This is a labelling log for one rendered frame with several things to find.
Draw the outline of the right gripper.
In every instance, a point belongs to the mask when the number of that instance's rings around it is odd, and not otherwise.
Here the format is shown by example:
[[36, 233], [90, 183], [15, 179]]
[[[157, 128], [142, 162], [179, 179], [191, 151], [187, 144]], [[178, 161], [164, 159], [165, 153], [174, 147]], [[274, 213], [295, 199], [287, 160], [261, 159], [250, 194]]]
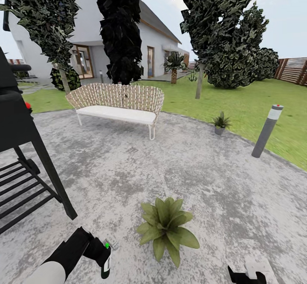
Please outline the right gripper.
[[228, 266], [228, 270], [233, 283], [237, 284], [267, 284], [266, 278], [262, 273], [257, 273], [257, 279], [250, 279], [245, 273], [234, 273]]

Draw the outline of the insectifuge atomizer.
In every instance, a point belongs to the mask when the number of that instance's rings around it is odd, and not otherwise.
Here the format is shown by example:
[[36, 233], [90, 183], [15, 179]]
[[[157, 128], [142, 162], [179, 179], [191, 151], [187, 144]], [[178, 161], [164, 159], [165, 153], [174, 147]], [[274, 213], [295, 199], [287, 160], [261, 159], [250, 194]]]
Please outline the insectifuge atomizer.
[[[111, 252], [111, 247], [109, 245], [107, 246], [107, 250], [109, 250], [109, 252]], [[111, 255], [109, 256], [109, 258], [107, 259], [105, 264], [101, 267], [101, 278], [103, 278], [103, 279], [106, 279], [106, 278], [109, 277], [109, 274], [110, 274], [110, 258], [111, 258]]]

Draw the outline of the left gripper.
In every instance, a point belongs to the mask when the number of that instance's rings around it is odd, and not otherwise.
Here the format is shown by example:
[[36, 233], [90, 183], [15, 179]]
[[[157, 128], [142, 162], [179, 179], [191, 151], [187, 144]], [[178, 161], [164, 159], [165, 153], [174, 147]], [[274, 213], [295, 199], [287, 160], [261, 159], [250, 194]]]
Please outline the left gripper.
[[87, 258], [95, 260], [97, 264], [100, 267], [102, 267], [109, 258], [110, 252], [109, 250], [107, 250], [107, 247], [105, 247], [97, 237], [95, 239], [96, 239], [96, 248], [90, 256], [87, 256]]

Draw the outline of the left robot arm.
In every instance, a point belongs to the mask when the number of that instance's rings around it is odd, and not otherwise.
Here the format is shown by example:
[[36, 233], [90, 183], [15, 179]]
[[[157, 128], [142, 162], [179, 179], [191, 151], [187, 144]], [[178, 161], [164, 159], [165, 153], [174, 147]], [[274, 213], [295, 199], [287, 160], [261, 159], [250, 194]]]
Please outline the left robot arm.
[[109, 231], [95, 238], [80, 227], [67, 242], [61, 242], [22, 284], [64, 284], [82, 256], [95, 260], [102, 267], [110, 256], [107, 244], [113, 250], [118, 249], [118, 242]]

